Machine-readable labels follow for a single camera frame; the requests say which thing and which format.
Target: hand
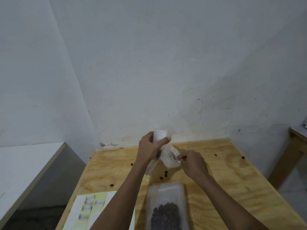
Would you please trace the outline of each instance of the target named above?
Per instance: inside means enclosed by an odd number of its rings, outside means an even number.
[[[138,154],[136,156],[136,163],[141,163],[142,165],[148,165],[152,159],[157,156],[159,149],[171,141],[171,137],[164,137],[160,141],[153,143],[153,131],[148,132],[144,135],[140,142],[138,143]]]
[[[177,157],[181,161],[181,166],[190,178],[195,182],[202,175],[209,175],[207,164],[199,152],[189,150]]]

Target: wooden table leg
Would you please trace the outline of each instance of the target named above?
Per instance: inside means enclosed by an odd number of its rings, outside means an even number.
[[[268,181],[275,189],[279,189],[286,178],[292,172],[298,161],[303,156],[302,147],[305,143],[297,137],[293,137],[286,150],[275,165]]]

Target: white wall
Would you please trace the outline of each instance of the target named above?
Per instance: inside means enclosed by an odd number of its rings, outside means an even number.
[[[267,176],[305,118],[307,0],[49,1],[106,145],[229,136]]]
[[[21,207],[67,204],[99,143],[48,0],[0,0],[0,29],[0,147],[64,141],[79,156],[62,152]]]

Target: left hand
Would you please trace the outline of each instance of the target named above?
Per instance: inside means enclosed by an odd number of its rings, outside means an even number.
[[[152,159],[157,156],[159,149],[171,141],[171,137],[164,137],[160,141],[153,143],[153,131],[148,132],[142,137],[138,143],[138,154],[136,156],[136,163],[141,163],[143,165],[148,165]]]

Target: forearm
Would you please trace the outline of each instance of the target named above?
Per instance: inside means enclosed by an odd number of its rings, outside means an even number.
[[[268,230],[228,195],[210,175],[199,177],[196,183],[207,194],[229,230]]]
[[[94,222],[91,230],[129,229],[146,164],[135,162],[127,178]]]

